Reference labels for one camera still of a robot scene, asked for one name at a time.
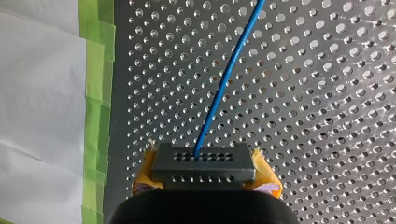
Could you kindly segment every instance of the wire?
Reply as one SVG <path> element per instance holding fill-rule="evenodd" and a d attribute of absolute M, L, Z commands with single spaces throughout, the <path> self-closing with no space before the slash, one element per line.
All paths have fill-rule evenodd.
<path fill-rule="evenodd" d="M 244 47 L 245 42 L 247 41 L 251 30 L 254 27 L 254 24 L 256 23 L 256 20 L 259 17 L 259 14 L 262 10 L 262 6 L 264 6 L 265 0 L 257 0 L 256 6 L 253 9 L 253 13 L 251 14 L 250 18 L 248 19 L 247 26 L 245 27 L 244 32 L 242 33 L 241 37 L 238 40 L 238 43 L 235 46 L 235 49 L 233 51 L 233 55 L 231 56 L 230 61 L 228 61 L 228 64 L 225 68 L 224 74 L 221 78 L 220 84 L 218 91 L 216 92 L 215 99 L 212 102 L 212 106 L 210 106 L 209 113 L 207 113 L 207 116 L 205 118 L 205 123 L 204 126 L 201 129 L 201 132 L 199 133 L 197 142 L 195 144 L 194 148 L 194 157 L 199 156 L 199 152 L 201 151 L 202 144 L 205 141 L 206 133 L 209 130 L 210 123 L 212 123 L 213 116 L 215 116 L 216 111 L 219 107 L 220 100 L 224 94 L 224 91 L 226 89 L 226 84 L 228 79 L 231 76 L 231 73 L 233 72 L 233 68 L 235 67 L 236 62 L 239 59 L 239 55 L 241 54 L 242 48 Z"/>

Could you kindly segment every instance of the metal plate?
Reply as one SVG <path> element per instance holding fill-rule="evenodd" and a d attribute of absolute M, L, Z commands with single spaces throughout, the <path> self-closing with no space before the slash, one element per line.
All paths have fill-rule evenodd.
<path fill-rule="evenodd" d="M 262 147 L 302 223 L 396 216 L 396 2 L 267 1 L 207 147 Z M 192 147 L 254 1 L 116 1 L 105 214 L 148 139 Z"/>

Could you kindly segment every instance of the hole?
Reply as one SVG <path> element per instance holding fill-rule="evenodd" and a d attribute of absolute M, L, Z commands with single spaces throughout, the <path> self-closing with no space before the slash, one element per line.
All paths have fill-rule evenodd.
<path fill-rule="evenodd" d="M 283 13 L 279 13 L 279 14 L 277 14 L 277 16 L 276 16 L 276 21 L 277 21 L 277 22 L 283 22 L 283 21 L 285 21 L 285 19 L 286 19 L 286 16 L 285 16 L 285 14 L 283 14 Z"/>
<path fill-rule="evenodd" d="M 302 25 L 304 25 L 304 23 L 305 23 L 304 17 L 299 17 L 299 18 L 297 18 L 296 24 L 297 24 L 298 26 L 302 26 Z"/>
<path fill-rule="evenodd" d="M 220 24 L 220 25 L 218 26 L 218 31 L 219 31 L 220 33 L 224 33 L 225 30 L 226 30 L 226 26 L 225 26 L 224 23 L 222 23 L 222 24 Z"/>
<path fill-rule="evenodd" d="M 343 5 L 343 10 L 345 12 L 350 12 L 353 9 L 353 4 L 351 2 L 347 2 Z"/>
<path fill-rule="evenodd" d="M 207 28 L 209 28 L 209 22 L 208 21 L 202 21 L 201 22 L 201 28 L 203 30 L 207 30 Z"/>
<path fill-rule="evenodd" d="M 236 27 L 236 29 L 235 29 L 236 35 L 241 35 L 243 32 L 244 32 L 244 28 L 242 28 L 240 26 Z"/>
<path fill-rule="evenodd" d="M 258 53 L 259 53 L 259 52 L 258 52 L 256 49 L 251 49 L 251 50 L 248 52 L 248 54 L 249 54 L 250 57 L 257 56 Z"/>
<path fill-rule="evenodd" d="M 311 3 L 311 0 L 302 0 L 301 4 L 303 4 L 303 6 L 308 6 Z"/>
<path fill-rule="evenodd" d="M 323 2 L 322 2 L 323 8 L 329 8 L 331 6 L 332 6 L 332 0 L 323 0 Z"/>
<path fill-rule="evenodd" d="M 222 50 L 222 49 L 223 49 L 223 44 L 222 44 L 221 42 L 217 42 L 217 43 L 215 44 L 215 49 L 216 49 L 216 50 Z"/>
<path fill-rule="evenodd" d="M 262 37 L 262 31 L 260 31 L 260 30 L 255 30 L 255 31 L 253 32 L 253 38 L 257 39 L 257 38 L 260 38 L 260 37 Z"/>
<path fill-rule="evenodd" d="M 316 26 L 317 26 L 317 29 L 318 29 L 318 30 L 323 29 L 323 28 L 324 28 L 324 25 L 325 25 L 325 22 L 324 22 L 324 21 L 317 21 Z"/>
<path fill-rule="evenodd" d="M 176 21 L 176 17 L 174 15 L 171 14 L 168 16 L 168 22 L 174 23 L 175 21 Z"/>
<path fill-rule="evenodd" d="M 248 14 L 248 9 L 247 8 L 245 8 L 245 7 L 239 8 L 239 15 L 240 16 L 246 17 L 247 14 Z"/>
<path fill-rule="evenodd" d="M 273 34 L 271 38 L 273 42 L 276 42 L 280 40 L 280 34 Z"/>
<path fill-rule="evenodd" d="M 228 13 L 230 11 L 230 6 L 228 6 L 227 4 L 223 4 L 220 8 L 220 11 L 222 13 Z"/>
<path fill-rule="evenodd" d="M 184 25 L 191 26 L 192 25 L 192 20 L 190 18 L 184 19 Z"/>
<path fill-rule="evenodd" d="M 298 44 L 300 43 L 300 38 L 297 37 L 297 36 L 295 36 L 295 37 L 293 37 L 293 38 L 290 40 L 290 43 L 291 43 L 293 46 L 296 46 L 296 45 L 298 45 Z"/>
<path fill-rule="evenodd" d="M 204 2 L 204 4 L 202 5 L 202 8 L 204 10 L 210 10 L 212 8 L 212 4 L 209 1 Z"/>
<path fill-rule="evenodd" d="M 193 7 L 194 6 L 194 0 L 187 0 L 186 1 L 186 7 Z"/>

